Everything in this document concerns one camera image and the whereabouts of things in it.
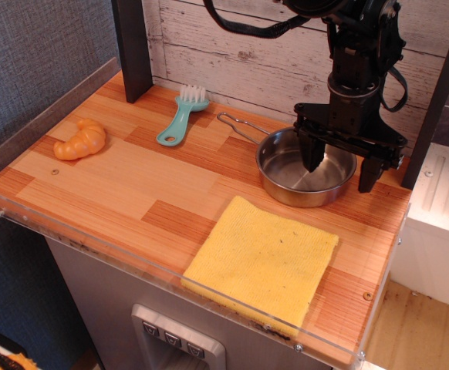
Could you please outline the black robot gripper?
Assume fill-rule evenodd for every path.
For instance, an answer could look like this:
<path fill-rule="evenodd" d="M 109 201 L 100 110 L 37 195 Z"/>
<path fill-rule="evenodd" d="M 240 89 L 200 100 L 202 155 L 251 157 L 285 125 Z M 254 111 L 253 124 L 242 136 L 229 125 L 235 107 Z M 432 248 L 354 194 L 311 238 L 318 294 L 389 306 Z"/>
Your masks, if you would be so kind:
<path fill-rule="evenodd" d="M 407 139 L 380 116 L 383 87 L 372 82 L 365 89 L 352 89 L 330 82 L 329 103 L 295 104 L 295 131 L 303 165 L 310 173 L 323 161 L 327 145 L 365 158 L 360 193 L 369 193 L 384 170 L 400 167 Z"/>

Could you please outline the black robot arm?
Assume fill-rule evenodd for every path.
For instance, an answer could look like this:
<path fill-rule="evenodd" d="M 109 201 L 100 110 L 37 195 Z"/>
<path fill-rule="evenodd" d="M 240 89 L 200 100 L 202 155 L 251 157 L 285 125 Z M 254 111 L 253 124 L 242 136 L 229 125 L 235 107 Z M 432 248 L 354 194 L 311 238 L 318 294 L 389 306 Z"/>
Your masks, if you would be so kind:
<path fill-rule="evenodd" d="M 304 18 L 318 18 L 327 26 L 332 72 L 329 102 L 298 103 L 294 124 L 304 167 L 313 172 L 327 145 L 363 158 L 358 190 L 369 193 L 384 171 L 398 168 L 407 139 L 388 126 L 381 109 L 394 113 L 407 102 L 403 94 L 393 107 L 383 98 L 387 76 L 402 86 L 395 69 L 403 56 L 396 1 L 287 1 Z"/>

